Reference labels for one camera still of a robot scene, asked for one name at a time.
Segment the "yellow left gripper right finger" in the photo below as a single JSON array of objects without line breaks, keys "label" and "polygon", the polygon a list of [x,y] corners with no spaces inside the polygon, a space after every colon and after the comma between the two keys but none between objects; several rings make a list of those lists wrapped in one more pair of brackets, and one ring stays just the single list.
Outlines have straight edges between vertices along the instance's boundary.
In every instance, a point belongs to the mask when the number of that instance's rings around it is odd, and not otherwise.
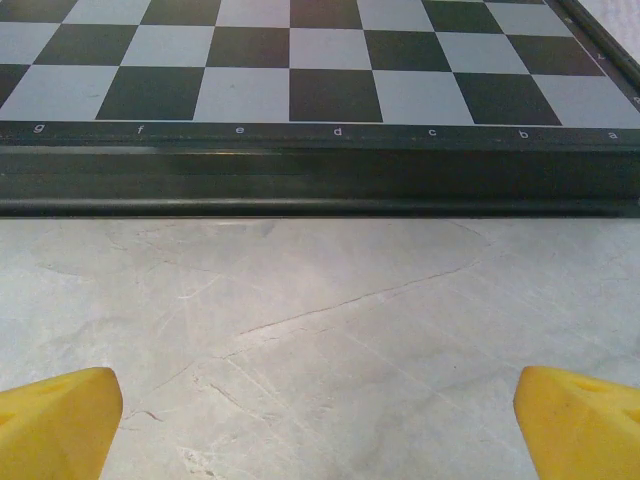
[{"label": "yellow left gripper right finger", "polygon": [[527,366],[513,407],[540,479],[639,477],[637,388]]}]

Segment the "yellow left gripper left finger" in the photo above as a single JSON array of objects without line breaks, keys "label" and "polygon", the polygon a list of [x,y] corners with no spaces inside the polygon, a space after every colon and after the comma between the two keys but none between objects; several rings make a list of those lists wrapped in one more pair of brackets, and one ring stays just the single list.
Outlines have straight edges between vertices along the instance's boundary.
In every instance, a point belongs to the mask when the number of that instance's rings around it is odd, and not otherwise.
[{"label": "yellow left gripper left finger", "polygon": [[123,412],[114,371],[93,367],[1,393],[3,479],[98,479]]}]

